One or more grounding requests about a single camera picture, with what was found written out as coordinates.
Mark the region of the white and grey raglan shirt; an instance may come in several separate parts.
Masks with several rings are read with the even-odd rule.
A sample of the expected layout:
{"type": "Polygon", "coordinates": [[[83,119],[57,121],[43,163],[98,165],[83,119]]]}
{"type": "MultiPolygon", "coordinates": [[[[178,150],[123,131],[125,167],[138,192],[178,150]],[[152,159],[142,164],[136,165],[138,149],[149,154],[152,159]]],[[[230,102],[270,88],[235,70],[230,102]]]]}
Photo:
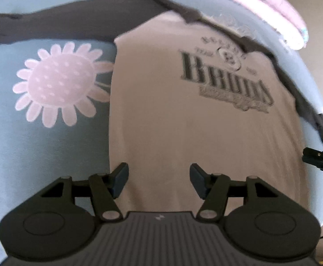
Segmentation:
{"type": "Polygon", "coordinates": [[[193,211],[192,163],[257,175],[313,209],[301,160],[323,114],[276,57],[171,0],[0,13],[0,192],[129,164],[123,212],[193,211]]]}

